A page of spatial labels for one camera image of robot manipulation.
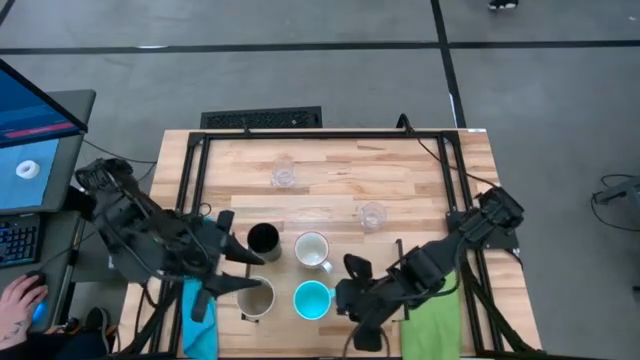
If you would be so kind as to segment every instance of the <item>green towel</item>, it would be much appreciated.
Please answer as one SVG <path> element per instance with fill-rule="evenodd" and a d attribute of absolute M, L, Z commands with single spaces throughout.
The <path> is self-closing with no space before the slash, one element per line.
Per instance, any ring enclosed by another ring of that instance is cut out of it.
<path fill-rule="evenodd" d="M 453 287 L 456 274 L 447 276 L 444 291 Z M 460 330 L 460 296 L 430 299 L 409 312 L 409 321 L 400 327 L 403 360 L 458 360 L 462 335 Z"/>

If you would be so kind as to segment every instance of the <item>person's hand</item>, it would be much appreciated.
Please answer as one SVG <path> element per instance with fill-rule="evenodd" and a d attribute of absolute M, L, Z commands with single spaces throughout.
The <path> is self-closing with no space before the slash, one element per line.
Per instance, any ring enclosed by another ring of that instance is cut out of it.
<path fill-rule="evenodd" d="M 27 340 L 27 330 L 36 306 L 47 296 L 47 286 L 37 288 L 25 294 L 29 286 L 38 280 L 38 276 L 27 278 L 22 275 L 15 279 L 2 292 L 0 298 L 0 350 Z"/>

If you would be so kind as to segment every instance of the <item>keyboard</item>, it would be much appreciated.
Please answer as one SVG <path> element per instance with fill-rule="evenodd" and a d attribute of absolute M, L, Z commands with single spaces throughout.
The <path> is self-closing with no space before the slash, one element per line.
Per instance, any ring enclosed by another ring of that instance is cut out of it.
<path fill-rule="evenodd" d="M 40 229 L 39 214 L 0 216 L 0 268 L 37 263 Z"/>

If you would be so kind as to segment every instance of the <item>white mug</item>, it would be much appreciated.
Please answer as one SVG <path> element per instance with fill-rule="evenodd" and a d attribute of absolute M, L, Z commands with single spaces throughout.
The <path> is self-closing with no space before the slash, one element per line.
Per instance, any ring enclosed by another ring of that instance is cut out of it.
<path fill-rule="evenodd" d="M 333 266 L 327 261 L 329 257 L 329 242 L 317 232 L 308 232 L 300 235 L 296 240 L 293 250 L 298 261 L 307 268 L 322 268 L 327 274 L 331 273 Z"/>
<path fill-rule="evenodd" d="M 273 303 L 276 301 L 276 292 L 269 280 L 261 276 L 251 276 L 251 279 L 261 281 L 262 285 L 238 291 L 236 305 L 247 317 L 259 318 L 273 307 Z"/>

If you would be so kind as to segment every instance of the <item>black mug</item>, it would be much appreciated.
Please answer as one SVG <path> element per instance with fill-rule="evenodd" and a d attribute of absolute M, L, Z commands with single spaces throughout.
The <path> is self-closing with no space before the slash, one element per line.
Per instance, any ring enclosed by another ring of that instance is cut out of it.
<path fill-rule="evenodd" d="M 282 255 L 280 234 L 275 226 L 260 223 L 249 230 L 247 236 L 249 249 L 265 261 L 274 262 Z"/>

